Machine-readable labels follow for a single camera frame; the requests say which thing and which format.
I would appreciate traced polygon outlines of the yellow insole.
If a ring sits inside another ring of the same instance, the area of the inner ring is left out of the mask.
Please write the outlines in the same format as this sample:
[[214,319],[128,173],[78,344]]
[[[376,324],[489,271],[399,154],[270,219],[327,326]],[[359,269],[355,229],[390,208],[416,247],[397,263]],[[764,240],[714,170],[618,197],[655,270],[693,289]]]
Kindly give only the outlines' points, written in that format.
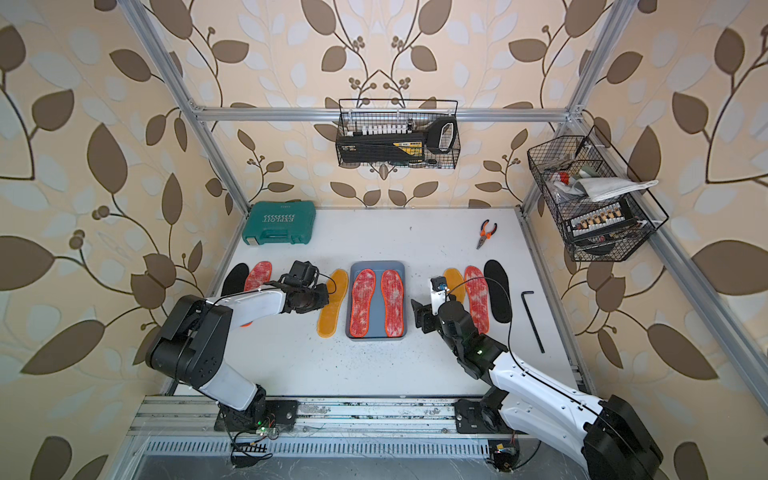
[[446,279],[449,294],[453,295],[459,303],[464,303],[466,292],[462,273],[455,268],[448,268],[443,272],[443,276]]
[[341,304],[346,296],[348,282],[348,273],[343,269],[335,270],[328,279],[329,303],[321,310],[316,324],[316,332],[321,338],[330,338],[336,332]]

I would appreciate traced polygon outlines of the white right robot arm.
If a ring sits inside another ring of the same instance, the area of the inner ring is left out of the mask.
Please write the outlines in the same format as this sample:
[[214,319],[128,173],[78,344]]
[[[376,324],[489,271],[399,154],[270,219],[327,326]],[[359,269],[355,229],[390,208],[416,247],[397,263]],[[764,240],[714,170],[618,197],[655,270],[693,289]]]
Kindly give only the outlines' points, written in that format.
[[521,430],[560,451],[592,479],[652,479],[663,454],[635,409],[573,389],[532,367],[508,346],[480,333],[455,299],[438,309],[412,301],[415,325],[437,332],[473,379],[495,423]]

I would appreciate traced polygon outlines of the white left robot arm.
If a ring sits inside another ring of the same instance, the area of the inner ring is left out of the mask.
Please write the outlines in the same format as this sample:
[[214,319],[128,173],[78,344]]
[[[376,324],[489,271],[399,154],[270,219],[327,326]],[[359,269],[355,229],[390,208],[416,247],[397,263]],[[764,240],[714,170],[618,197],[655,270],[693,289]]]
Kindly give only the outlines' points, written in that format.
[[278,314],[305,314],[329,304],[327,285],[270,281],[217,299],[182,297],[150,342],[146,365],[235,411],[247,410],[258,385],[224,359],[232,328]]

